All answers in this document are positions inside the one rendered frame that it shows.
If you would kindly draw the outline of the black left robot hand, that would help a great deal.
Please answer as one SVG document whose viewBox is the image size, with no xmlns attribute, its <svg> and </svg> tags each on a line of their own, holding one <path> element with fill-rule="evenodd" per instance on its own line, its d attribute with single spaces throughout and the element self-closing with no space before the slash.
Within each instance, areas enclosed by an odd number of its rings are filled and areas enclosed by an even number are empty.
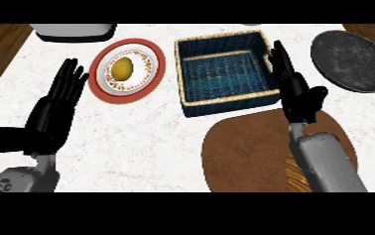
<svg viewBox="0 0 375 235">
<path fill-rule="evenodd" d="M 0 127 L 0 153 L 51 155 L 64 145 L 75 107 L 89 75 L 76 59 L 64 59 L 48 94 L 38 99 L 23 128 Z"/>
</svg>

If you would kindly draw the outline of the dark grey round plate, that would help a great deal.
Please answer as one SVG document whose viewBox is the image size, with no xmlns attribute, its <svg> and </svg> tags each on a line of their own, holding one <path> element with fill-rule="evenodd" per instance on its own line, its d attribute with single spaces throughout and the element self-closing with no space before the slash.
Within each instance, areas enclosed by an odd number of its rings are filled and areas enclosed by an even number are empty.
<svg viewBox="0 0 375 235">
<path fill-rule="evenodd" d="M 354 33 L 321 32 L 311 41 L 309 58 L 321 76 L 342 89 L 375 93 L 375 43 Z"/>
</svg>

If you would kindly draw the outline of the yellow lemon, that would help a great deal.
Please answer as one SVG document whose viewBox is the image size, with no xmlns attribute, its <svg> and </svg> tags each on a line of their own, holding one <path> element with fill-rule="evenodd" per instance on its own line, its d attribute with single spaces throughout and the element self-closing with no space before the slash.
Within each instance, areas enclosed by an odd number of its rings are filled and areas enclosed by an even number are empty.
<svg viewBox="0 0 375 235">
<path fill-rule="evenodd" d="M 114 81 L 128 80 L 132 73 L 132 63 L 129 58 L 120 58 L 110 67 L 110 75 Z"/>
</svg>

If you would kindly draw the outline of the brown wooden cutting board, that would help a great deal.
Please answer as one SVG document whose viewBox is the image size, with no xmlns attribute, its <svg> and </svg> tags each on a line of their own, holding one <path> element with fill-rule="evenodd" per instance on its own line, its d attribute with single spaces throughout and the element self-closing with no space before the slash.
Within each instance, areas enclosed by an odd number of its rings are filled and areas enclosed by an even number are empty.
<svg viewBox="0 0 375 235">
<path fill-rule="evenodd" d="M 287 124 L 280 109 L 221 120 L 209 129 L 202 144 L 202 167 L 209 189 L 218 191 L 289 192 L 284 157 L 290 154 Z M 302 134 L 326 132 L 340 143 L 357 171 L 357 156 L 334 119 L 315 113 Z"/>
</svg>

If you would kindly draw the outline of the blue wicker basket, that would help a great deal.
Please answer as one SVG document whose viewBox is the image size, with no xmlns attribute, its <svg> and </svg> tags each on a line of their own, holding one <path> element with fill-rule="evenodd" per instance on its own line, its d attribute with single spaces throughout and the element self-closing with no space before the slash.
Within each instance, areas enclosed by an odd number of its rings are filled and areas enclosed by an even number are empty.
<svg viewBox="0 0 375 235">
<path fill-rule="evenodd" d="M 268 106 L 280 91 L 261 30 L 184 38 L 174 43 L 178 95 L 185 117 Z"/>
</svg>

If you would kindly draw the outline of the white patterned plate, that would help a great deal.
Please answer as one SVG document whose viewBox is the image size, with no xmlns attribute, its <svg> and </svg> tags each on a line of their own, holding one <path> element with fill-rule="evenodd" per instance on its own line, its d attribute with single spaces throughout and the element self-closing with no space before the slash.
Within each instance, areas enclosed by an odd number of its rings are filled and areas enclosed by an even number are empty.
<svg viewBox="0 0 375 235">
<path fill-rule="evenodd" d="M 125 81 L 114 81 L 110 67 L 120 58 L 129 58 L 132 73 Z M 95 81 L 100 89 L 114 96 L 125 96 L 140 91 L 154 77 L 157 70 L 156 54 L 141 45 L 125 45 L 113 49 L 101 58 L 95 68 Z"/>
</svg>

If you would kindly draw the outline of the golden brown striped croissant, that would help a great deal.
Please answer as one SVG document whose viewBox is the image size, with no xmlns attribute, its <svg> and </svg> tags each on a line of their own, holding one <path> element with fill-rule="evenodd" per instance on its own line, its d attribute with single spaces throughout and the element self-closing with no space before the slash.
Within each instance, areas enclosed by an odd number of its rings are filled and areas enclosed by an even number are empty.
<svg viewBox="0 0 375 235">
<path fill-rule="evenodd" d="M 286 188 L 289 192 L 309 192 L 309 186 L 292 154 L 284 157 Z"/>
</svg>

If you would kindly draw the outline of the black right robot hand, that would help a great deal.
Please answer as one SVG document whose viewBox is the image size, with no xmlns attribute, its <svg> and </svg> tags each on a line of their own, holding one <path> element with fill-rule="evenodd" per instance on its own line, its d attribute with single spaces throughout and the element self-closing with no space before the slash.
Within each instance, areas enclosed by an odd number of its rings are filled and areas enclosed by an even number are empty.
<svg viewBox="0 0 375 235">
<path fill-rule="evenodd" d="M 300 73 L 292 68 L 280 41 L 274 41 L 268 61 L 278 84 L 280 105 L 286 121 L 311 124 L 315 122 L 315 112 L 321 109 L 327 88 L 324 86 L 308 87 Z"/>
</svg>

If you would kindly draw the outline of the red round plate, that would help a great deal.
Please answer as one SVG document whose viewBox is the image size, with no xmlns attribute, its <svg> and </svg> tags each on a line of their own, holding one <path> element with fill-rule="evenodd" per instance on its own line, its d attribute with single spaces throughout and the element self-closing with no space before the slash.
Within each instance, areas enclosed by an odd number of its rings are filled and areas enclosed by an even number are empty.
<svg viewBox="0 0 375 235">
<path fill-rule="evenodd" d="M 125 81 L 114 80 L 112 66 L 128 60 L 129 75 Z M 147 40 L 125 39 L 110 44 L 97 54 L 88 85 L 92 95 L 110 104 L 140 100 L 156 88 L 165 72 L 165 56 L 160 48 Z"/>
</svg>

